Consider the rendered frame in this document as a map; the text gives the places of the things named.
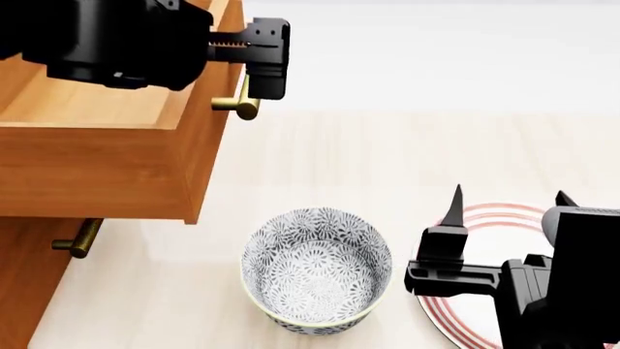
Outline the white plate with red rings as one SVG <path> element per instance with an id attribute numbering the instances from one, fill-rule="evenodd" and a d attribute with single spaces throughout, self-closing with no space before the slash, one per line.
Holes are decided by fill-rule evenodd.
<path id="1" fill-rule="evenodd" d="M 469 237 L 464 262 L 500 267 L 529 254 L 551 256 L 553 248 L 541 231 L 543 209 L 514 203 L 467 206 L 464 223 Z M 489 296 L 461 295 L 447 299 L 418 297 L 424 313 L 455 349 L 501 349 L 502 341 Z"/>

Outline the floral patterned ceramic bowl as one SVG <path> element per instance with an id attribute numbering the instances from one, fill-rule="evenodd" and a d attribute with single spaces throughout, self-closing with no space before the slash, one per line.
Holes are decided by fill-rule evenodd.
<path id="1" fill-rule="evenodd" d="M 392 275 L 380 232 L 328 206 L 271 217 L 240 257 L 241 282 L 256 307 L 287 331 L 314 336 L 342 333 L 365 319 Z"/>

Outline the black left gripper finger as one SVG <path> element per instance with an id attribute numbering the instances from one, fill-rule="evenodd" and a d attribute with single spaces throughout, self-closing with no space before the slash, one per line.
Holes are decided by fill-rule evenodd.
<path id="1" fill-rule="evenodd" d="M 290 61 L 291 26 L 282 18 L 255 17 L 248 24 L 250 62 L 249 97 L 279 101 L 286 93 Z"/>

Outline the wooden cabinet drawer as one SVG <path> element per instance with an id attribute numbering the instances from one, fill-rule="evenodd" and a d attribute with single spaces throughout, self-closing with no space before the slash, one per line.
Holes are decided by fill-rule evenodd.
<path id="1" fill-rule="evenodd" d="M 212 31 L 244 28 L 242 0 L 187 0 Z M 195 223 L 229 118 L 235 63 L 210 61 L 180 91 L 113 89 L 0 60 L 0 216 L 104 217 Z"/>

